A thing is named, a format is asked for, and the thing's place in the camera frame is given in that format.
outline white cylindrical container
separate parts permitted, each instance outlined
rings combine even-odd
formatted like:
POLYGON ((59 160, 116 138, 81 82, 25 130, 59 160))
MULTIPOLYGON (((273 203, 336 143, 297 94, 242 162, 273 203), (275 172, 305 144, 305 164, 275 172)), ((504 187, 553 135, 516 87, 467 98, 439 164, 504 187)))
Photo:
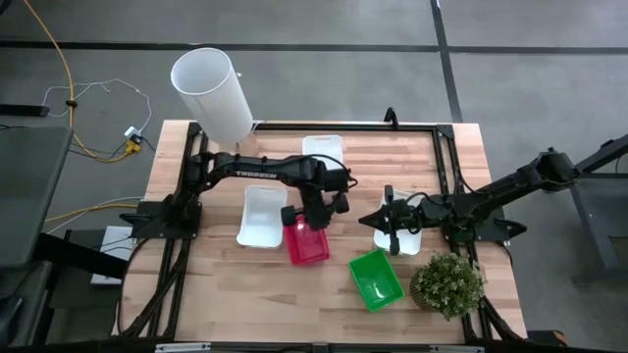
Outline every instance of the white cylindrical container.
POLYGON ((210 140, 233 145, 250 133, 253 117, 227 54, 192 50, 177 60, 170 79, 210 140))

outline yellow cable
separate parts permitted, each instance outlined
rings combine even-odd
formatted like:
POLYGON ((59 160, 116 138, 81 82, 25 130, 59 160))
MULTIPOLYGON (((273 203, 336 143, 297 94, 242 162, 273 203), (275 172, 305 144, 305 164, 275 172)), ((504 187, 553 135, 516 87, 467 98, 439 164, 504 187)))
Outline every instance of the yellow cable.
MULTIPOLYGON (((43 31, 46 32, 46 34, 48 35, 48 38, 50 38, 50 41, 52 41, 52 44, 55 46, 55 49, 57 49, 57 53, 59 53, 59 57, 61 58, 61 61, 63 62, 63 67, 66 70, 66 75, 68 76, 68 82, 69 82, 69 87, 70 87, 70 101, 74 101, 75 100, 74 82, 72 81, 72 74, 70 74, 70 67, 68 66, 68 62, 66 61, 66 57, 63 55, 63 52, 61 51, 61 48, 59 48, 59 45, 57 44, 57 41, 55 40, 55 38, 52 36, 52 33, 50 33, 50 31, 48 30, 48 27, 44 24, 44 22, 41 20, 41 18, 37 15, 37 13, 32 8, 32 6, 30 6, 30 4, 28 3, 28 0, 24 0, 24 3, 28 7, 28 9, 30 10, 30 13, 39 22, 39 25, 41 25, 41 28, 43 29, 43 31)), ((72 107, 72 106, 70 106, 69 108, 70 108, 70 113, 69 113, 69 116, 70 116, 70 127, 73 127, 75 108, 72 107)), ((96 156, 95 154, 91 153, 91 151, 88 150, 85 147, 85 145, 82 144, 82 142, 80 142, 79 137, 76 134, 74 134, 74 139, 77 141, 77 143, 80 146, 80 148, 82 148, 82 150, 85 151, 85 153, 87 153, 89 156, 91 156, 96 161, 102 162, 102 163, 115 163, 115 162, 118 162, 118 161, 122 161, 123 159, 127 158, 132 153, 132 152, 125 152, 125 154, 123 154, 122 156, 120 156, 118 158, 104 159, 104 158, 100 158, 100 157, 96 156)))
POLYGON ((70 216, 73 216, 75 214, 79 214, 79 213, 83 213, 83 212, 91 212, 91 211, 99 211, 99 210, 106 210, 109 208, 133 208, 136 209, 137 206, 136 205, 131 205, 131 204, 110 204, 110 205, 103 205, 103 206, 93 206, 93 207, 86 207, 84 209, 80 209, 80 210, 75 210, 72 212, 68 212, 65 215, 61 215, 61 216, 56 216, 56 217, 51 217, 49 219, 47 219, 44 222, 52 222, 52 221, 57 221, 57 220, 61 220, 70 216))

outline concrete floor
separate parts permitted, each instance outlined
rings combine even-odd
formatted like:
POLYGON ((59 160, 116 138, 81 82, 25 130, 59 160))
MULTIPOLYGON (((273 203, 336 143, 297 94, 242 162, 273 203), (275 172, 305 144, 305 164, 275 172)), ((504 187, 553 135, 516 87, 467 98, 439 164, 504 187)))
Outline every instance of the concrete floor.
MULTIPOLYGON (((429 0, 32 0, 59 40, 284 44, 436 45, 429 0)), ((449 45, 628 46, 622 0, 441 0, 449 45)), ((21 2, 0 21, 0 37, 45 39, 21 2)), ((181 52, 67 50, 76 82, 118 77, 152 99, 145 135, 189 113, 170 85, 181 52)), ((451 122, 438 53, 230 52, 255 119, 379 121, 394 106, 404 122, 451 122)), ((549 146, 574 161, 628 132, 628 56, 452 54, 465 123, 481 125, 493 177, 549 146)), ((66 84, 56 53, 0 49, 0 98, 39 104, 66 84)), ((90 147, 112 150, 146 117, 132 90, 113 84, 79 99, 76 130, 90 147)), ((63 109, 62 92, 50 96, 63 109)), ((67 119, 0 118, 0 124, 65 125, 67 119)), ((150 152, 114 165, 69 155, 50 215, 142 195, 150 152)), ((620 165, 628 172, 628 159, 620 165)), ((83 217, 73 228, 121 225, 119 211, 83 217)), ((513 241, 514 272, 528 329, 562 330, 571 345, 626 350, 625 288, 575 288, 596 264, 568 192, 536 193, 506 208, 528 226, 513 241)))

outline white bowl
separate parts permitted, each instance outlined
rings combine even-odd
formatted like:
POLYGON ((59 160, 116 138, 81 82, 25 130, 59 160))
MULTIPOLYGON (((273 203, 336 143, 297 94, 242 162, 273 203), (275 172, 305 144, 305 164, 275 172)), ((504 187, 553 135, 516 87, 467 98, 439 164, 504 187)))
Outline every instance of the white bowl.
MULTIPOLYGON (((412 195, 412 193, 410 192, 400 191, 397 189, 394 189, 392 191, 392 194, 393 194, 394 200, 406 199, 410 195, 412 195)), ((415 196, 414 198, 412 198, 412 200, 410 200, 408 204, 412 206, 418 206, 422 198, 423 196, 420 196, 420 195, 415 196)), ((385 204, 386 204, 386 199, 384 198, 384 195, 382 195, 382 205, 385 205, 385 204)), ((399 239, 399 255, 418 254, 419 250, 421 249, 421 233, 422 232, 423 230, 419 230, 419 232, 416 234, 410 234, 410 232, 407 229, 398 230, 396 232, 396 237, 399 239)), ((378 247, 386 251, 391 251, 391 235, 390 234, 384 234, 382 231, 375 229, 375 233, 373 234, 373 241, 375 242, 375 245, 377 245, 378 247)))
MULTIPOLYGON (((333 157, 343 163, 342 137, 338 135, 305 136, 303 138, 303 154, 321 154, 333 157)), ((327 170, 342 168, 341 165, 329 158, 314 157, 325 163, 327 170)))
POLYGON ((237 242, 256 248, 279 248, 284 240, 282 208, 287 200, 288 192, 284 188, 247 186, 237 242))

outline potted plant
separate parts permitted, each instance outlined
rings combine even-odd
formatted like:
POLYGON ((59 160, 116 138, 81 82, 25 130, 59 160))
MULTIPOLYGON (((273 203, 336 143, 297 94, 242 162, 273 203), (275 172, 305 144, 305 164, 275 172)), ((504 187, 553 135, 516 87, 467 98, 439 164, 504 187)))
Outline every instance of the potted plant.
POLYGON ((410 281, 410 296, 418 306, 428 305, 445 319, 478 310, 484 296, 478 265, 456 254, 432 255, 428 266, 416 270, 410 281))

